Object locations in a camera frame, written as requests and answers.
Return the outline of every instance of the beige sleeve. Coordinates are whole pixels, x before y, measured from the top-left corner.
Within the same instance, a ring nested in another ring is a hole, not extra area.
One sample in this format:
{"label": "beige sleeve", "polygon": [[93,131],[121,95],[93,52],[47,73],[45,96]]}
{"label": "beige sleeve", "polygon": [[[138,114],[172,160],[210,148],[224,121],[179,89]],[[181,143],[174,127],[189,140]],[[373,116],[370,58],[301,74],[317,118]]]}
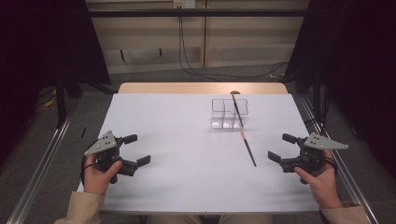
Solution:
{"label": "beige sleeve", "polygon": [[97,224],[100,222],[99,210],[104,201],[102,195],[72,192],[67,216],[55,221],[55,224]]}
{"label": "beige sleeve", "polygon": [[366,213],[361,205],[343,203],[343,208],[320,209],[331,224],[368,224]]}

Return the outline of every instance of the metal frame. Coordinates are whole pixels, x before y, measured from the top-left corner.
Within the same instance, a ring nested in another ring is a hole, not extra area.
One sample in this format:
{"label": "metal frame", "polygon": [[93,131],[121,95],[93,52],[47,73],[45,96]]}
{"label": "metal frame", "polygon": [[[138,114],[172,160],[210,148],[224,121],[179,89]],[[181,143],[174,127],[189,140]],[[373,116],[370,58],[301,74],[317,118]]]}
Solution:
{"label": "metal frame", "polygon": [[73,101],[73,103],[70,105],[70,112],[66,117],[66,120],[61,127],[55,130],[55,133],[49,143],[49,146],[47,147],[46,152],[44,153],[43,158],[35,169],[35,173],[30,179],[25,191],[18,200],[17,205],[15,206],[11,216],[7,221],[7,224],[23,223],[23,221],[26,219],[33,201],[35,200],[35,196],[37,195],[42,182],[44,181],[44,177],[50,168],[53,157],[64,138],[67,128],[69,127],[71,118],[76,111],[77,105],[78,100]]}
{"label": "metal frame", "polygon": [[[306,96],[301,97],[301,101],[304,106],[304,110],[309,116],[310,119],[315,118],[315,113],[313,111],[313,105],[309,101],[309,99]],[[329,134],[326,132],[326,130],[323,129],[323,126],[320,122],[315,121],[314,122],[314,128],[317,133],[323,133],[325,137],[330,138]],[[374,215],[374,212],[368,204],[366,198],[364,197],[363,193],[361,192],[361,189],[358,187],[358,185],[355,182],[355,179],[352,177],[352,174],[349,172],[347,169],[346,164],[344,163],[343,159],[341,158],[341,155],[338,153],[337,150],[332,151],[332,156],[335,159],[335,162],[337,163],[338,166],[338,173],[341,177],[341,180],[344,183],[344,186],[346,187],[346,190],[349,193],[349,196],[351,197],[352,201],[354,203],[359,203],[364,207],[364,210],[366,211],[366,215],[370,221],[371,224],[378,224],[378,221]]]}
{"label": "metal frame", "polygon": [[304,9],[127,9],[98,10],[88,14],[93,18],[109,17],[304,17]]}

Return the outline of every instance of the person's hand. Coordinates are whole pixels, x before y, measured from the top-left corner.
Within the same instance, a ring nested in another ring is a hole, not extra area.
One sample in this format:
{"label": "person's hand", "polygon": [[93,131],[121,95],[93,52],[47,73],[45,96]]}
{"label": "person's hand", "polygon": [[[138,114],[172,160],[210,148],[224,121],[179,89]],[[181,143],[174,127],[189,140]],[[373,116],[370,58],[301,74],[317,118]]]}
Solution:
{"label": "person's hand", "polygon": [[[324,151],[324,156],[332,159],[329,150]],[[325,163],[324,171],[317,176],[312,176],[299,167],[294,168],[294,172],[309,184],[312,196],[320,208],[343,207],[337,193],[334,168],[330,164]]]}
{"label": "person's hand", "polygon": [[[89,155],[85,160],[85,167],[95,163],[95,155]],[[116,161],[105,172],[95,169],[94,165],[87,167],[84,171],[84,192],[106,195],[110,179],[121,168],[122,162]]]}

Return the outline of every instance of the power outlet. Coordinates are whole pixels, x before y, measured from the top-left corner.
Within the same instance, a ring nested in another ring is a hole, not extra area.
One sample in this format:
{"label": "power outlet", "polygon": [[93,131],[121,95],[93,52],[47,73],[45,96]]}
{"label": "power outlet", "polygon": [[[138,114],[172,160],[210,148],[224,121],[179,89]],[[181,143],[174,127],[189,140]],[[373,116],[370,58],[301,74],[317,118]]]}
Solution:
{"label": "power outlet", "polygon": [[195,8],[195,0],[185,0],[184,8]]}
{"label": "power outlet", "polygon": [[174,0],[174,8],[184,8],[184,0]]}

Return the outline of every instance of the white table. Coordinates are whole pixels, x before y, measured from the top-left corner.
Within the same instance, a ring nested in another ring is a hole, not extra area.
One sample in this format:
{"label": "white table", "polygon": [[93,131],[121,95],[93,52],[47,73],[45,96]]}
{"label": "white table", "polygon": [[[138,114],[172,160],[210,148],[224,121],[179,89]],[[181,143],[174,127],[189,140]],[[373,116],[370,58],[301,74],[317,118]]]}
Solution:
{"label": "white table", "polygon": [[119,175],[107,191],[104,211],[113,213],[290,213],[316,211],[309,187],[296,174],[284,174],[267,159],[268,150],[284,158],[299,148],[282,133],[308,133],[288,94],[243,94],[248,100],[244,132],[257,163],[254,167],[240,130],[212,129],[211,100],[229,94],[132,93],[114,95],[100,136],[137,134],[120,155],[151,163],[133,177]]}

